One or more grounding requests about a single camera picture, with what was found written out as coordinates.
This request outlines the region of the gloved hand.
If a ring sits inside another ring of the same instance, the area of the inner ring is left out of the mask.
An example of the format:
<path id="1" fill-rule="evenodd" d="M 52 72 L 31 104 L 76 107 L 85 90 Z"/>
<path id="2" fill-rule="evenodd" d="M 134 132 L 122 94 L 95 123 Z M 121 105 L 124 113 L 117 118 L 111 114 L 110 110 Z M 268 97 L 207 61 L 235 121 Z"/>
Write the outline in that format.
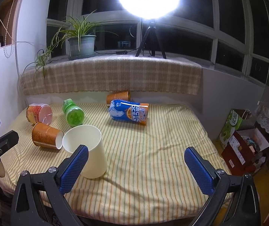
<path id="1" fill-rule="evenodd" d="M 0 178 L 5 177 L 5 169 L 3 163 L 0 161 Z"/>

